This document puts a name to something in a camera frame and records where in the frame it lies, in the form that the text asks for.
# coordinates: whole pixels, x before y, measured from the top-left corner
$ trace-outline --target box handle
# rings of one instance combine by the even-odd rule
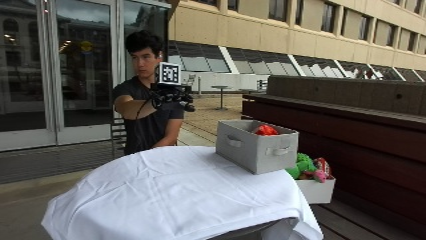
[[[279,155],[283,155],[289,152],[289,148],[290,147],[286,147],[286,148],[266,148],[266,155],[275,155],[275,156],[279,156]]]
[[[242,147],[242,142],[239,140],[230,139],[229,135],[226,137],[227,144],[231,147]]]

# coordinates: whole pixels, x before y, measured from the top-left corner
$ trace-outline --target camera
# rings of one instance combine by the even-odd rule
[[[165,104],[178,103],[186,112],[194,112],[195,107],[190,86],[182,85],[181,66],[174,63],[159,62],[155,67],[155,82],[150,84],[151,104],[161,109]]]

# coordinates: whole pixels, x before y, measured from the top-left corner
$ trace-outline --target red object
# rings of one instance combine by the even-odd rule
[[[262,136],[278,135],[277,130],[267,125],[261,125],[258,128],[255,128],[254,133]]]
[[[330,168],[327,161],[323,158],[317,158],[317,159],[314,159],[313,162],[314,162],[317,169],[322,170],[325,172],[327,179],[332,178],[331,177],[331,168]]]

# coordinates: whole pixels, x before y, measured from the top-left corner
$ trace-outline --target table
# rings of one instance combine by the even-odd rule
[[[322,239],[285,170],[253,175],[214,147],[169,146],[94,169],[49,201],[41,224],[53,240],[201,240],[271,221],[265,240],[286,239],[282,224]]]
[[[211,86],[211,88],[221,90],[221,106],[215,108],[215,110],[226,110],[227,108],[223,108],[223,89],[230,89],[229,86]]]

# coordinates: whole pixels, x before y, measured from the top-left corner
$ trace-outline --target green stuffed toy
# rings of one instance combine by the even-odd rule
[[[311,161],[311,158],[303,154],[297,153],[295,167],[285,169],[294,179],[299,179],[303,175],[303,171],[314,172],[317,167]]]

